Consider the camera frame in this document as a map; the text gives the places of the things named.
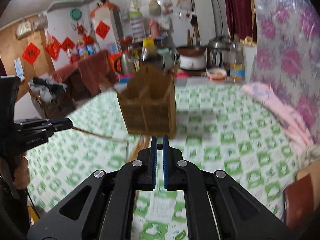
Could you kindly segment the person's left hand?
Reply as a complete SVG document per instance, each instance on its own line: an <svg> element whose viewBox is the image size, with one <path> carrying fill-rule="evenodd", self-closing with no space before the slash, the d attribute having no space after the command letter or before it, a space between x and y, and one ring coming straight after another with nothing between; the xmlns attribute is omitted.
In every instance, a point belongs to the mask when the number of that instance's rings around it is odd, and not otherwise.
<svg viewBox="0 0 320 240"><path fill-rule="evenodd" d="M14 182L13 185L18 190L26 189L30 183L30 172L28 166L28 159L26 158L26 153L21 155L21 160L17 165L17 168L14 172Z"/></svg>

